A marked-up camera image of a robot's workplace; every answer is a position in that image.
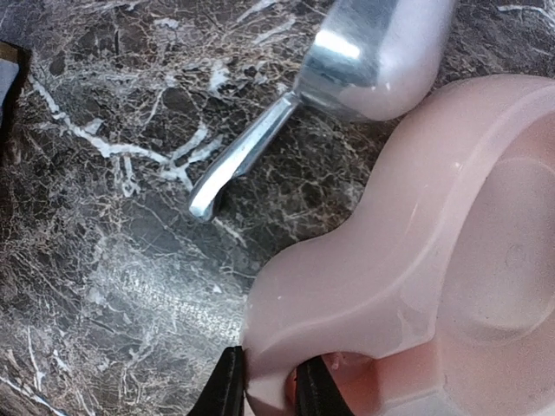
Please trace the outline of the pink double pet bowl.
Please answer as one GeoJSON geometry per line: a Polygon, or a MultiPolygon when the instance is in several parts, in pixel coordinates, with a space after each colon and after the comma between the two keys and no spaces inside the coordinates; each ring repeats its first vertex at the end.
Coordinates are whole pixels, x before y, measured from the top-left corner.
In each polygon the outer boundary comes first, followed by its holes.
{"type": "Polygon", "coordinates": [[[357,415],[553,414],[553,80],[430,95],[352,215],[261,269],[242,344],[257,415],[292,414],[315,356],[357,415]]]}

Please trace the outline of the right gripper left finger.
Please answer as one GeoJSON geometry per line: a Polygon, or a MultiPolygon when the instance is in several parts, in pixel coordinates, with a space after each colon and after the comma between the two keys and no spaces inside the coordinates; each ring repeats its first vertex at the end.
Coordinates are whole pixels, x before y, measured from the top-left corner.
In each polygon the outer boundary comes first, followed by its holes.
{"type": "Polygon", "coordinates": [[[204,415],[243,415],[245,357],[240,346],[228,347],[206,384],[204,415]]]}

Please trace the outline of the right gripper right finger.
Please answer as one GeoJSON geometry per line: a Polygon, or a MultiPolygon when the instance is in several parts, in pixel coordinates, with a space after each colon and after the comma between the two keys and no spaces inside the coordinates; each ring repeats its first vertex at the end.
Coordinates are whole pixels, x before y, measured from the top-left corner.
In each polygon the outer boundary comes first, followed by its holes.
{"type": "Polygon", "coordinates": [[[353,416],[322,357],[305,361],[296,370],[297,416],[353,416]]]}

